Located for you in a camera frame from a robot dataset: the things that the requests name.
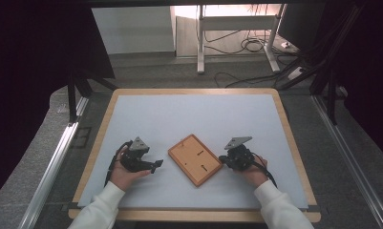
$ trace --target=human hand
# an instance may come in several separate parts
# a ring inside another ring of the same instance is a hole
[[[131,173],[122,166],[120,159],[127,149],[128,147],[124,146],[119,152],[117,152],[117,160],[114,164],[114,170],[111,173],[110,178],[110,181],[122,191],[126,191],[135,179],[150,175],[150,170]]]
[[[266,168],[266,159],[262,158],[261,156],[254,156],[254,160]],[[264,182],[268,181],[268,177],[265,175],[265,173],[263,173],[262,170],[254,165],[251,165],[248,169],[241,172],[235,171],[235,173],[241,174],[243,177],[245,177],[247,182],[254,185],[256,188],[262,185]]]

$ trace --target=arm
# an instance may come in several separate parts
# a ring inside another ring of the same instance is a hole
[[[267,165],[262,157],[256,157],[256,162]],[[280,192],[271,180],[257,167],[251,166],[241,173],[249,183],[257,187],[254,195],[262,204],[262,216],[268,228],[313,228],[305,215],[295,207],[289,196]]]
[[[120,158],[126,149],[127,147],[124,147],[117,152],[117,161],[110,181],[108,181],[105,188],[99,195],[94,197],[90,205],[81,210],[69,228],[102,229],[113,227],[117,216],[117,206],[125,195],[125,190],[129,188],[135,179],[150,174],[150,171],[130,173],[120,164]]]

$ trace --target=black curtain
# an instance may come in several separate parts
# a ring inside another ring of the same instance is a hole
[[[335,64],[345,105],[383,151],[383,1],[368,1]]]
[[[72,69],[114,77],[90,8],[0,1],[0,189]]]

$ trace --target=floor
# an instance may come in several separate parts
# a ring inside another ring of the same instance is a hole
[[[176,57],[173,54],[134,54],[110,56],[116,74],[111,80],[120,88],[223,88],[251,77],[272,75],[262,53],[218,56],[206,59],[205,74],[197,74],[195,57]],[[282,63],[292,61],[283,57]],[[284,78],[279,83],[288,81]],[[256,79],[249,83],[240,82],[231,87],[272,87],[275,79]],[[322,219],[314,223],[315,228],[383,228],[373,215],[372,204],[365,200],[359,183],[354,178],[348,162],[333,140],[325,120],[319,115],[313,98],[309,94],[311,78],[281,91],[280,95],[287,110],[289,123],[294,133],[301,157],[309,175],[309,181],[318,201]],[[71,219],[67,206],[72,201],[75,185],[91,150],[102,114],[106,109],[111,91],[91,81],[95,91],[90,97],[88,109],[80,130],[91,130],[88,142],[77,136],[60,167],[59,176],[38,216],[36,228],[66,228]],[[67,89],[62,88],[50,98],[51,108],[38,130],[30,148],[15,168],[0,192],[0,228],[16,228],[21,222],[31,199],[52,160],[58,142],[69,120]],[[344,107],[344,99],[336,104],[337,127],[383,203],[383,154],[361,129]],[[156,222],[119,222],[117,227],[126,228],[262,228],[263,225],[247,224],[170,224]]]

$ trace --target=white sleeve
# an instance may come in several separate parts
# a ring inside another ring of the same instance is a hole
[[[94,197],[90,205],[81,210],[69,228],[112,228],[117,216],[117,205],[123,195],[125,192],[108,181],[102,192]]]
[[[301,210],[292,204],[288,194],[280,192],[271,180],[260,185],[254,195],[262,204],[261,213],[268,228],[313,228]]]

